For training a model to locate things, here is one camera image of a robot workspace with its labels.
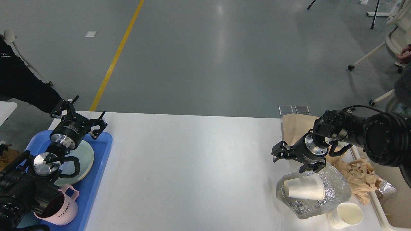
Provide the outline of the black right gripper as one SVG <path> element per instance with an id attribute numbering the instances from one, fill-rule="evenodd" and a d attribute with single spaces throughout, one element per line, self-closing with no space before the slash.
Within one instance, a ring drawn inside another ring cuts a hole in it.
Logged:
<path id="1" fill-rule="evenodd" d="M 324 137 L 314 133 L 306 133 L 291 147 L 285 141 L 280 141 L 273 146 L 271 155 L 273 163 L 280 159 L 303 163 L 299 169 L 300 174 L 306 171 L 318 173 L 326 166 L 325 156 L 329 146 Z"/>

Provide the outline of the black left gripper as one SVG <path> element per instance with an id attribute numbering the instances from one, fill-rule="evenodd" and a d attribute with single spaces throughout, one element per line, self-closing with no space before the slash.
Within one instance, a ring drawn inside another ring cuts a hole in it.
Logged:
<path id="1" fill-rule="evenodd" d="M 50 113 L 51 118 L 61 120 L 50 134 L 51 143 L 60 144 L 68 151 L 75 150 L 87 133 L 98 139 L 108 125 L 103 119 L 106 111 L 95 119 L 79 116 L 74 108 L 78 98 L 79 95 L 72 100 L 60 100 Z"/>

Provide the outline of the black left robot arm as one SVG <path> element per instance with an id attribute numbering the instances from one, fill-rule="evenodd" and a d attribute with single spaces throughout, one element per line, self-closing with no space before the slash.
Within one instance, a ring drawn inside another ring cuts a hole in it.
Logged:
<path id="1" fill-rule="evenodd" d="M 76 112 L 74 103 L 61 100 L 50 116 L 61 122 L 50 133 L 50 144 L 38 155 L 24 151 L 1 171 L 1 230 L 49 231 L 48 225 L 18 228 L 22 218 L 32 212 L 38 219 L 63 226 L 78 214 L 79 191 L 71 184 L 58 186 L 58 179 L 72 179 L 80 174 L 81 162 L 70 152 L 78 148 L 89 134 L 97 139 L 107 127 L 103 111 L 100 117 L 88 119 Z"/>

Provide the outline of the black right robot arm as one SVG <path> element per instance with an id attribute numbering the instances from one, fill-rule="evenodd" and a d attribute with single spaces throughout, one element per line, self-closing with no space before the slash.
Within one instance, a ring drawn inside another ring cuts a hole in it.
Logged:
<path id="1" fill-rule="evenodd" d="M 273 162 L 280 159 L 302 164 L 300 173 L 322 170 L 326 155 L 343 155 L 352 146 L 361 147 L 376 164 L 398 167 L 407 185 L 411 169 L 410 115 L 377 110 L 371 117 L 358 117 L 348 111 L 326 111 L 313 127 L 289 146 L 285 141 L 272 148 Z"/>

